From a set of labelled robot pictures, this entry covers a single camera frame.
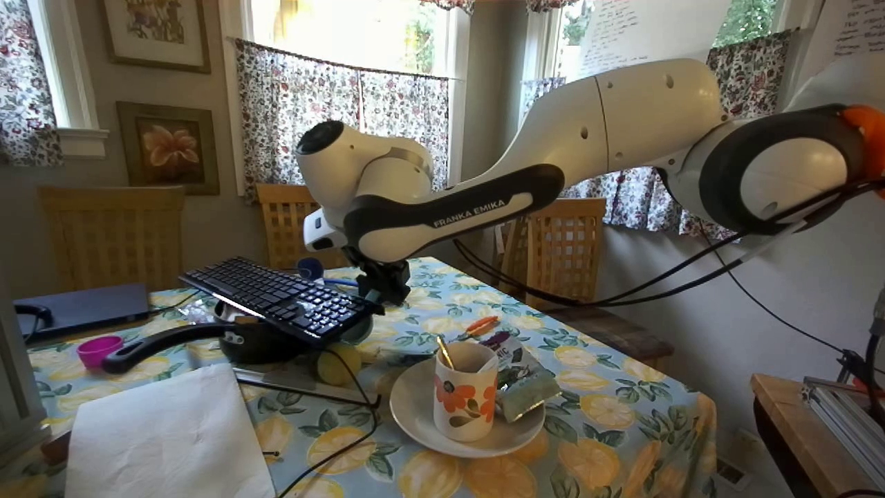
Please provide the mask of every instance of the picture frame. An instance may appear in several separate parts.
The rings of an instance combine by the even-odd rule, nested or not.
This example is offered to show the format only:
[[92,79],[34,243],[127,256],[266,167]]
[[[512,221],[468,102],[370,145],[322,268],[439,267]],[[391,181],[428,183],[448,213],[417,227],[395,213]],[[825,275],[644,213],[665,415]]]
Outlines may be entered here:
[[211,112],[116,102],[116,118],[132,187],[186,187],[190,198],[218,194]]
[[211,72],[203,0],[102,0],[102,17],[116,64]]

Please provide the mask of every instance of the pink object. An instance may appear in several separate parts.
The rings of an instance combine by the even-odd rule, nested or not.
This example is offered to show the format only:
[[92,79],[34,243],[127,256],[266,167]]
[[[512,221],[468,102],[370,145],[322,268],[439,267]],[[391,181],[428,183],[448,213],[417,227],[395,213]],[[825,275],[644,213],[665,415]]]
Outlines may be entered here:
[[121,338],[105,336],[105,338],[80,343],[78,354],[88,371],[102,371],[105,357],[114,354],[116,350],[121,350]]

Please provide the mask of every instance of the laptop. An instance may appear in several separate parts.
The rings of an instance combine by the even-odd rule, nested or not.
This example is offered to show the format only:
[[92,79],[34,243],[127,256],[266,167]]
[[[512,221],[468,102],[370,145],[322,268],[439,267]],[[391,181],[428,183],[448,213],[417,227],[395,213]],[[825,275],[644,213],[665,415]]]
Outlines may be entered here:
[[45,293],[15,299],[24,343],[142,321],[149,315],[149,290],[142,282],[85,289],[69,293]]

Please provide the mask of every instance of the teacup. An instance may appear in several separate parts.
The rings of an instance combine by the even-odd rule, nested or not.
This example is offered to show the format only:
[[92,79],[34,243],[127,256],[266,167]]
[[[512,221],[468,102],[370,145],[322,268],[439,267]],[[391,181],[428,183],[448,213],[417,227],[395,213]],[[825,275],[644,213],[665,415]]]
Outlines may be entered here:
[[495,425],[499,354],[482,343],[448,343],[434,371],[434,426],[450,440],[482,440]]

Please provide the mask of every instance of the plate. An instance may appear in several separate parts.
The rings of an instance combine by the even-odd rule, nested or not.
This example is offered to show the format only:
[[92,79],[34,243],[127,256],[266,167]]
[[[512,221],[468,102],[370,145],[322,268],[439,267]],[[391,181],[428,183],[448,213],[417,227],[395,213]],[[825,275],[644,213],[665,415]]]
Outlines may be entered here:
[[512,454],[529,447],[536,432],[546,426],[546,408],[530,409],[514,425],[495,421],[492,432],[482,440],[448,440],[434,426],[434,361],[424,361],[405,371],[391,390],[391,415],[392,421],[420,447],[439,454],[486,461]]

